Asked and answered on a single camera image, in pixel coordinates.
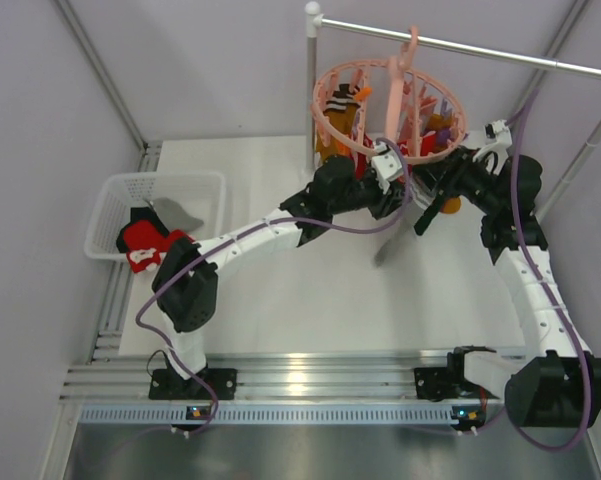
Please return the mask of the grey sock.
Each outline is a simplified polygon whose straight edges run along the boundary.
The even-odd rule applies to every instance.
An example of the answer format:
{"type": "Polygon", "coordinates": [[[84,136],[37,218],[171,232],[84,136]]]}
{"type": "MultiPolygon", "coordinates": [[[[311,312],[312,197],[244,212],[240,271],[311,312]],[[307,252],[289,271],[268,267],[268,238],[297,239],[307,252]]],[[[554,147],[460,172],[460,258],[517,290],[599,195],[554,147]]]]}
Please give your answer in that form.
{"type": "Polygon", "coordinates": [[[175,200],[161,197],[154,200],[147,200],[147,203],[164,226],[171,231],[181,230],[184,232],[194,232],[204,225],[202,219],[191,216],[175,200]]]}
{"type": "Polygon", "coordinates": [[[411,204],[408,204],[401,214],[396,229],[374,255],[373,262],[376,268],[382,267],[386,262],[393,259],[406,241],[406,238],[410,235],[410,231],[412,230],[410,211],[411,204]]]}

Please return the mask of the pink round clip hanger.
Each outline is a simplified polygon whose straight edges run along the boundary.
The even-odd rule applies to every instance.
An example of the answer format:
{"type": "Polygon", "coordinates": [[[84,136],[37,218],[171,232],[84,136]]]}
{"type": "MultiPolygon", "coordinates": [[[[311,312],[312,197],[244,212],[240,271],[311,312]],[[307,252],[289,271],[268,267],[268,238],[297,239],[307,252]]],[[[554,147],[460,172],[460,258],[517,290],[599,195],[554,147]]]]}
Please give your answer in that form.
{"type": "Polygon", "coordinates": [[[382,115],[380,132],[396,145],[400,140],[411,139],[411,154],[417,157],[419,139],[426,133],[427,123],[432,114],[452,114],[451,139],[447,147],[432,156],[430,162],[440,160],[460,146],[468,133],[468,122],[465,109],[457,96],[439,80],[415,67],[414,59],[419,46],[409,51],[402,44],[400,51],[386,58],[363,59],[392,59],[390,70],[370,68],[367,70],[368,79],[362,80],[362,71],[352,69],[340,70],[337,81],[331,84],[325,79],[319,87],[319,103],[321,99],[329,98],[340,83],[349,83],[351,87],[358,86],[360,91],[355,100],[360,104],[357,111],[351,135],[351,142],[368,149],[369,160],[372,156],[372,139],[368,131],[368,116],[372,113],[382,115]]]}

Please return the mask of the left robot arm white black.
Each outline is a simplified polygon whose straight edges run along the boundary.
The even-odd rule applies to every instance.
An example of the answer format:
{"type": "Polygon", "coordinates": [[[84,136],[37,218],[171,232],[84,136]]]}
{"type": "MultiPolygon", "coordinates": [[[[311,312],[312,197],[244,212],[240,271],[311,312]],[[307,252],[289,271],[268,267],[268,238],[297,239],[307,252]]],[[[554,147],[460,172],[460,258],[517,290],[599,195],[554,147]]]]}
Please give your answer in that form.
{"type": "Polygon", "coordinates": [[[171,384],[185,397],[205,388],[207,359],[203,327],[216,311],[222,281],[248,262],[299,248],[333,229],[333,218],[366,209],[376,220],[397,220],[409,198],[408,167],[398,154],[373,156],[363,176],[351,159],[335,155],[319,167],[306,187],[258,222],[209,240],[176,240],[152,283],[168,330],[165,343],[171,384]]]}

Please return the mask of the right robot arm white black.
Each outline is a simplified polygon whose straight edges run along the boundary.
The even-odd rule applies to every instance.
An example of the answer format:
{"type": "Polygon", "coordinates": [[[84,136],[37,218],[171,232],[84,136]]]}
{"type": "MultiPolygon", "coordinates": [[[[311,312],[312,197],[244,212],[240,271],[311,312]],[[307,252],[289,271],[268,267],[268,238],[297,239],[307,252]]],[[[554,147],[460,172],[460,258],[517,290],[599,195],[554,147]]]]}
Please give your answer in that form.
{"type": "Polygon", "coordinates": [[[463,197],[483,214],[480,238],[507,288],[523,333],[525,364],[488,347],[458,347],[446,382],[458,396],[480,387],[503,400],[518,427],[593,425],[601,410],[601,358],[576,332],[551,272],[546,237],[534,215],[543,169],[526,155],[499,170],[458,148],[447,159],[414,167],[412,178],[432,195],[416,222],[423,234],[446,201],[463,197]]]}

